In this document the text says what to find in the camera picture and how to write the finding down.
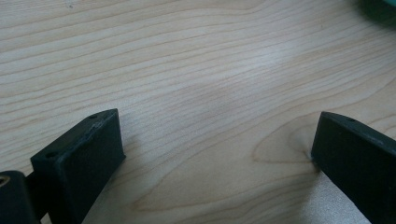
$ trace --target hole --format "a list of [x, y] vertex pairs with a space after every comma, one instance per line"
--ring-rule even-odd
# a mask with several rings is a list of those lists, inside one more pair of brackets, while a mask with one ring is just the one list
[[49, 152], [49, 153], [47, 153], [46, 157], [52, 158], [52, 157], [55, 157], [56, 155], [58, 155], [58, 152]]
[[9, 176], [8, 175], [0, 175], [0, 188], [6, 185], [9, 181]]

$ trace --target black object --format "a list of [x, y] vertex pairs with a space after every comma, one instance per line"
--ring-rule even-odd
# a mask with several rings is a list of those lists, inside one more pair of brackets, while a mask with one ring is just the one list
[[0, 173], [0, 223], [81, 223], [125, 159], [117, 109], [91, 115], [36, 153], [34, 171]]
[[312, 158], [372, 223], [396, 223], [396, 141], [322, 112]]

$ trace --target light wooden table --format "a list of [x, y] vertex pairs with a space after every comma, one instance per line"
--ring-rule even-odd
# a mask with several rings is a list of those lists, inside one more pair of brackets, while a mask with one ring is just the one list
[[320, 111], [396, 137], [396, 30], [359, 1], [0, 1], [0, 170], [118, 108], [85, 223], [368, 223], [310, 162]]

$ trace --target green object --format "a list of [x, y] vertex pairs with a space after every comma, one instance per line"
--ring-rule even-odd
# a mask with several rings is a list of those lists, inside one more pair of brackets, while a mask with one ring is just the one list
[[396, 0], [384, 0], [384, 1], [396, 7]]

